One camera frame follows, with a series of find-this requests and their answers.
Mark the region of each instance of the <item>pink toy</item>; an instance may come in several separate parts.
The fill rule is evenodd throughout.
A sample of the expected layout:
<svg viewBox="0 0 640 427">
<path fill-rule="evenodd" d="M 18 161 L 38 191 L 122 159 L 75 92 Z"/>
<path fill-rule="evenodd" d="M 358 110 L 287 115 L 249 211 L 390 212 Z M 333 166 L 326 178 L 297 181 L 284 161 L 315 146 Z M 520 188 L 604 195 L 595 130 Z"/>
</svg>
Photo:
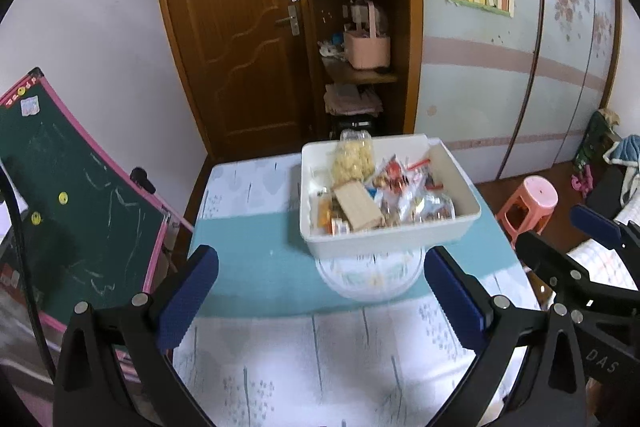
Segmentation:
<svg viewBox="0 0 640 427">
<path fill-rule="evenodd" d="M 586 199 L 589 193 L 593 190 L 591 167 L 585 165 L 583 172 L 584 173 L 580 172 L 577 176 L 575 174 L 571 176 L 571 186 L 574 190 L 578 190 L 582 193 L 582 199 Z"/>
<path fill-rule="evenodd" d="M 558 193 L 554 186 L 542 176 L 528 176 L 507 200 L 500 212 L 495 215 L 495 219 L 511 237 L 511 247 L 514 248 L 521 233 L 528 230 L 541 233 L 545 229 L 554 213 L 556 204 L 558 204 Z M 507 212 L 511 210 L 513 205 L 527 211 L 527 215 L 517 229 L 507 219 Z"/>
</svg>

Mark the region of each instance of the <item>shelf board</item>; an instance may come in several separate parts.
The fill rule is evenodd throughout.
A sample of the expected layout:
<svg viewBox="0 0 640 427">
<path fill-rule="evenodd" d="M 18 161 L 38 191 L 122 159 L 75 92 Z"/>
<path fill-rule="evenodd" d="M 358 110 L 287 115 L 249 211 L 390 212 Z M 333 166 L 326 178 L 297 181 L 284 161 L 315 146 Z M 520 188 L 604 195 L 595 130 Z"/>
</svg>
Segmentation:
<svg viewBox="0 0 640 427">
<path fill-rule="evenodd" d="M 398 81 L 395 73 L 355 70 L 350 63 L 332 57 L 322 57 L 321 60 L 326 73 L 336 84 L 392 84 Z"/>
</svg>

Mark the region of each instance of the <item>chalkboard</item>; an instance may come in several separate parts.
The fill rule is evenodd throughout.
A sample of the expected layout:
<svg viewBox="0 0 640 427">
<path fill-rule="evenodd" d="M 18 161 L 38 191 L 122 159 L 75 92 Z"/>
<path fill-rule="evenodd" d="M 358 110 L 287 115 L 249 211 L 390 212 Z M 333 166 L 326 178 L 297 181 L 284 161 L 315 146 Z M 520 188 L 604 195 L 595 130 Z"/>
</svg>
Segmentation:
<svg viewBox="0 0 640 427">
<path fill-rule="evenodd" d="M 0 99 L 0 157 L 29 205 L 28 264 L 45 322 L 63 329 L 78 301 L 119 306 L 148 289 L 165 215 L 82 129 L 38 68 Z M 13 239 L 5 241 L 2 283 L 19 300 Z"/>
</svg>

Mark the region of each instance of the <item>pink stool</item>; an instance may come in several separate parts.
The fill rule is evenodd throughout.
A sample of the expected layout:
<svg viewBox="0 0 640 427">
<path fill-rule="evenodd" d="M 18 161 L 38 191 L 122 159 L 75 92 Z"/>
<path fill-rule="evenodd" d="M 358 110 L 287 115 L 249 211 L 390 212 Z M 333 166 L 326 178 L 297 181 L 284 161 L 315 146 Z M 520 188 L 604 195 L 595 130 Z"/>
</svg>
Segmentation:
<svg viewBox="0 0 640 427">
<path fill-rule="evenodd" d="M 511 195 L 500 212 L 495 215 L 495 219 L 502 224 L 511 237 L 511 247 L 514 248 L 516 239 L 521 233 L 528 230 L 541 233 L 545 229 L 554 213 L 556 204 L 558 204 L 558 193 L 554 186 L 542 176 L 529 176 Z M 513 205 L 527 211 L 527 215 L 524 216 L 517 230 L 507 219 L 507 212 L 511 210 Z"/>
</svg>

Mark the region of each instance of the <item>white plastic box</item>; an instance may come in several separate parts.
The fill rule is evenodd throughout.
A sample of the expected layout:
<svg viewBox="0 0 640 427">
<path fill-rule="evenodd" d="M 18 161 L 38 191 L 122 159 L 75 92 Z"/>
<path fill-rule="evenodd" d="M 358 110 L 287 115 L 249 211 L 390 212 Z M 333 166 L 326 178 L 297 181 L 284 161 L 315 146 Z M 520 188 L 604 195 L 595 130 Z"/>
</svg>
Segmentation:
<svg viewBox="0 0 640 427">
<path fill-rule="evenodd" d="M 459 239 L 480 217 L 480 204 L 468 185 L 468 178 L 439 139 L 430 139 L 424 134 L 390 136 L 373 139 L 376 165 L 394 154 L 405 165 L 429 158 L 434 181 L 444 185 L 453 201 L 456 217 L 389 229 L 327 235 L 312 223 L 311 197 L 323 187 L 331 186 L 330 173 L 336 144 L 337 141 L 314 142 L 302 148 L 300 234 L 314 257 L 330 259 L 431 248 Z"/>
</svg>

